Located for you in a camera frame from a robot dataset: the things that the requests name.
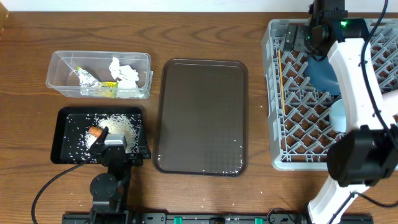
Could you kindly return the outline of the pile of white rice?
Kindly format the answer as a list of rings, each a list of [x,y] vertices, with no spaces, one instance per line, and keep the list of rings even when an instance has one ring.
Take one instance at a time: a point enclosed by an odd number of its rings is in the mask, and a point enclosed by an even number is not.
[[[111,134],[124,134],[129,146],[128,152],[134,149],[141,126],[141,117],[137,114],[70,114],[66,118],[65,131],[62,136],[60,159],[64,163],[80,163],[89,158],[90,146],[96,137],[89,133],[92,126],[104,129]]]

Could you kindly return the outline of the orange carrot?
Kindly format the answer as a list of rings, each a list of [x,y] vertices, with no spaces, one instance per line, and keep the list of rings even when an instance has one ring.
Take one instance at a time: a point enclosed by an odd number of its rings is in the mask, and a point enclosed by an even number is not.
[[[92,126],[89,128],[89,133],[96,138],[98,138],[102,134],[102,132],[103,132],[103,129],[96,127],[96,126]]]

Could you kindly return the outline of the blue plastic plate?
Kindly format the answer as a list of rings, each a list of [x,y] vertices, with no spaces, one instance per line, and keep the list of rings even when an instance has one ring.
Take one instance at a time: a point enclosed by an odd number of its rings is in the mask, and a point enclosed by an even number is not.
[[[310,78],[309,84],[320,92],[340,95],[338,80],[328,59],[316,61],[313,57],[309,57],[307,62],[304,75]]]

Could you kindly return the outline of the wooden chopstick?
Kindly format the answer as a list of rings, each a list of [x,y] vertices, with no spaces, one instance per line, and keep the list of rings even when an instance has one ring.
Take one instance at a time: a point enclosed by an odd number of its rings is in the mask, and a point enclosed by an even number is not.
[[[285,100],[284,100],[284,84],[283,84],[283,76],[282,76],[282,61],[281,61],[281,52],[277,51],[278,56],[278,71],[279,71],[279,83],[280,83],[280,97],[281,97],[281,108],[282,115],[285,115]]]

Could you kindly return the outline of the white paper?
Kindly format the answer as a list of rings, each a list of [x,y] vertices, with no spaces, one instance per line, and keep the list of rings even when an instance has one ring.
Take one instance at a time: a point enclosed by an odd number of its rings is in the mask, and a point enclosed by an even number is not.
[[[137,90],[137,81],[139,81],[139,73],[132,69],[130,65],[120,65],[118,58],[113,57],[109,65],[111,76],[118,83],[116,96],[118,98],[132,98],[133,90]]]

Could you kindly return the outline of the foil snack wrapper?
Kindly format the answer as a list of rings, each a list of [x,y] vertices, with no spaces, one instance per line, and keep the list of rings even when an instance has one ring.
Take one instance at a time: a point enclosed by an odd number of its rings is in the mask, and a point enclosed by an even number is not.
[[[78,67],[80,94],[83,96],[115,98],[118,82],[100,82],[92,74]]]

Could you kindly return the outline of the light blue bowl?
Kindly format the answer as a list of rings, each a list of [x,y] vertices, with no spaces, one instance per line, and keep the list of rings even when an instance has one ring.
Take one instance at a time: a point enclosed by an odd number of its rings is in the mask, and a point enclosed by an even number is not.
[[[346,132],[346,113],[342,99],[337,100],[330,106],[329,120],[336,132]]]

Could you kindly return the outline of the white cup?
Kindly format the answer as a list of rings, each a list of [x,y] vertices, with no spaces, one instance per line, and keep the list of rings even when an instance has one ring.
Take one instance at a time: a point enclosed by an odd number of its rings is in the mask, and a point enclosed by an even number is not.
[[[390,91],[382,95],[388,111],[392,115],[398,114],[398,90]]]

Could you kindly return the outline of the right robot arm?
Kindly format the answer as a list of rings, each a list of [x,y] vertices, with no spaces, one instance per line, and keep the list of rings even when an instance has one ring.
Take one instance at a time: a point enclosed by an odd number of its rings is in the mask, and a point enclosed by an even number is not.
[[[394,172],[397,125],[371,60],[374,31],[364,19],[350,18],[344,1],[314,1],[309,14],[308,25],[288,26],[283,49],[331,65],[345,106],[346,134],[329,148],[328,178],[295,221],[339,223],[356,198]]]

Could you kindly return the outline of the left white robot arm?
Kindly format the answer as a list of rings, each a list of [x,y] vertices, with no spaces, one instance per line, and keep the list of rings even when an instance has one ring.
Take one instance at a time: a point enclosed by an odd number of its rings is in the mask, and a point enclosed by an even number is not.
[[[93,207],[87,223],[140,223],[138,213],[127,208],[127,196],[131,179],[131,168],[142,166],[151,158],[143,127],[139,128],[135,153],[126,152],[127,141],[123,134],[110,134],[104,128],[90,147],[90,154],[97,163],[108,168],[97,175],[90,184]]]

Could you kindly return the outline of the black waste tray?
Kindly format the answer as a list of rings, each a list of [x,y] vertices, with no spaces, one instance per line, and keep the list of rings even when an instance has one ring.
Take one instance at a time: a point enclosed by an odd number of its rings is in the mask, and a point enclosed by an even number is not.
[[[58,112],[50,160],[54,164],[79,164],[90,157],[96,140],[91,127],[109,129],[123,134],[130,157],[150,159],[151,153],[144,134],[142,111],[133,107],[65,107]]]

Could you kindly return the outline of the clear plastic bin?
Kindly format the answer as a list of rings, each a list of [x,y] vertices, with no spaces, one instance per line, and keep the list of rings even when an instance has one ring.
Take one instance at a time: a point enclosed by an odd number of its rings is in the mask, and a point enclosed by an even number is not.
[[[150,96],[153,71],[150,55],[141,52],[56,51],[50,60],[46,85],[67,97],[104,98],[81,95],[76,73],[78,67],[81,67],[100,82],[116,82],[109,71],[113,57],[119,59],[120,65],[130,65],[139,73],[138,89],[133,90],[134,96],[123,99],[147,99]]]

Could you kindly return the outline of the brown serving tray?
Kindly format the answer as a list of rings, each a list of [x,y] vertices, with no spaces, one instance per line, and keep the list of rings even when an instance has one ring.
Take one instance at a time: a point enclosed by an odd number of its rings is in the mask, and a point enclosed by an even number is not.
[[[237,177],[248,166],[248,70],[239,61],[174,58],[163,67],[155,168]]]

